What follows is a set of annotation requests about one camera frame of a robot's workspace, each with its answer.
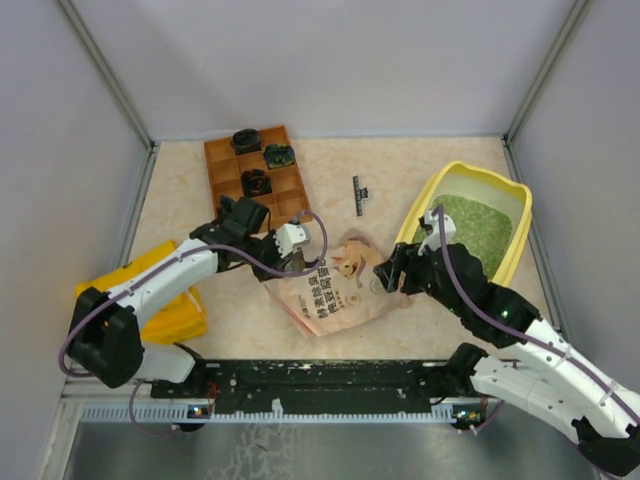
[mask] brown compartment organizer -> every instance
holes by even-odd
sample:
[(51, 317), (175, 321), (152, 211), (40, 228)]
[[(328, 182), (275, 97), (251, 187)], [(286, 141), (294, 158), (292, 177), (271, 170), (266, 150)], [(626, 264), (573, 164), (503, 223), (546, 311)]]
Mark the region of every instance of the brown compartment organizer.
[[(291, 145), (289, 134), (284, 125), (265, 128), (259, 132), (260, 146), (263, 151), (267, 145), (272, 143)], [(205, 142), (204, 153), (207, 159), (211, 198), (216, 211), (220, 206), (221, 195), (231, 197), (234, 200), (238, 200), (242, 196), (240, 176), (243, 172), (255, 168), (264, 170), (271, 179), (272, 193), (253, 197), (254, 200), (271, 210), (271, 228), (278, 228), (285, 224), (300, 210), (309, 210), (309, 199), (300, 177), (297, 159), (296, 163), (291, 166), (269, 170), (262, 152), (236, 155), (231, 147), (231, 137)], [(303, 222), (310, 220), (309, 216), (302, 217)], [(260, 232), (266, 231), (267, 222), (265, 221)]]

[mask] gray floor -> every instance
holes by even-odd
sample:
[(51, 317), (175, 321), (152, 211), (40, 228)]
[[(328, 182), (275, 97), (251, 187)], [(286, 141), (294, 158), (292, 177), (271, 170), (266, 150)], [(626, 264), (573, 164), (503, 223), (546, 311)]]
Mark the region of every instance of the gray floor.
[(80, 425), (65, 480), (586, 480), (547, 425), (506, 407), (477, 438), (447, 425), (208, 425), (171, 440)]

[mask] pink bag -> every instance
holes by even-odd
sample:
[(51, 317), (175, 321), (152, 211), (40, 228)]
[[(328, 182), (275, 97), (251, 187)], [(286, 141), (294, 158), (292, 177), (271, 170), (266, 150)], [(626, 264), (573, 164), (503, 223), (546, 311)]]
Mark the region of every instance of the pink bag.
[(367, 236), (350, 230), (313, 274), (265, 285), (305, 336), (326, 335), (407, 305), (404, 295), (386, 293), (373, 273), (383, 261)]

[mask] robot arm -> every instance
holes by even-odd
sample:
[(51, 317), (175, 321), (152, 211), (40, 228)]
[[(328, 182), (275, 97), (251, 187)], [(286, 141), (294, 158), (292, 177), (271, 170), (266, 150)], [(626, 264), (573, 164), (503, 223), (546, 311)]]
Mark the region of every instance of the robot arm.
[(640, 395), (596, 368), (518, 293), (487, 281), (480, 261), (464, 245), (446, 246), (444, 252), (442, 243), (455, 232), (450, 217), (429, 211), (420, 223), (425, 241), (397, 244), (391, 258), (376, 267), (387, 291), (427, 293), (475, 337), (530, 369), (514, 370), (482, 349), (463, 345), (442, 381), (458, 379), (457, 394), (462, 389), (496, 396), (541, 418), (606, 471), (626, 475), (638, 466)]
[(311, 240), (308, 230), (288, 223), (262, 239), (253, 237), (267, 213), (248, 198), (228, 200), (216, 220), (194, 230), (161, 262), (108, 292), (84, 291), (76, 302), (61, 366), (66, 353), (111, 388), (132, 378), (183, 382), (195, 363), (192, 354), (175, 345), (143, 345), (140, 330), (172, 298), (234, 263), (252, 259), (261, 282), (301, 270), (306, 263), (300, 249)]

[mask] plastic tub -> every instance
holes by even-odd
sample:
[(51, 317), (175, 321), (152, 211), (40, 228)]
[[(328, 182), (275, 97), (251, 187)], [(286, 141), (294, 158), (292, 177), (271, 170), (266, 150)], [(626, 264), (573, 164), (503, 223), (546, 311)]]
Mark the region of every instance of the plastic tub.
[[(531, 225), (532, 200), (529, 188), (484, 168), (452, 162), (431, 177), (424, 186), (400, 229), (396, 243), (412, 243), (419, 228), (418, 219), (425, 210), (434, 208), (436, 205), (433, 205), (433, 201), (442, 198), (442, 195), (453, 195), (482, 203), (509, 219), (511, 232), (508, 246), (491, 279), (499, 285), (508, 285), (522, 255)], [(491, 236), (492, 232), (478, 231), (477, 235)]]

